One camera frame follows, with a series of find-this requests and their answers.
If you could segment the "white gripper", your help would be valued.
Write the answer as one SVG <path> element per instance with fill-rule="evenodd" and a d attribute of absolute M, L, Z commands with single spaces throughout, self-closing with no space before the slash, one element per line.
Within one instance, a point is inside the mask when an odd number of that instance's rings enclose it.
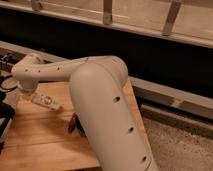
<path fill-rule="evenodd" d="M 39 92 L 32 94 L 30 100 L 34 104 L 49 108 L 54 111 L 57 111 L 61 108 L 61 105 L 55 99 Z"/>

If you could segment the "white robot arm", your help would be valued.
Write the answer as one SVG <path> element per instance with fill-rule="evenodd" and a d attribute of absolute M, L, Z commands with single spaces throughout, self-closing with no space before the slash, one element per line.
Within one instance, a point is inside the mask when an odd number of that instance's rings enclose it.
<path fill-rule="evenodd" d="M 159 171 L 125 98 L 125 62 L 92 56 L 45 64 L 34 53 L 12 67 L 25 94 L 40 81 L 67 81 L 76 114 L 103 171 Z"/>

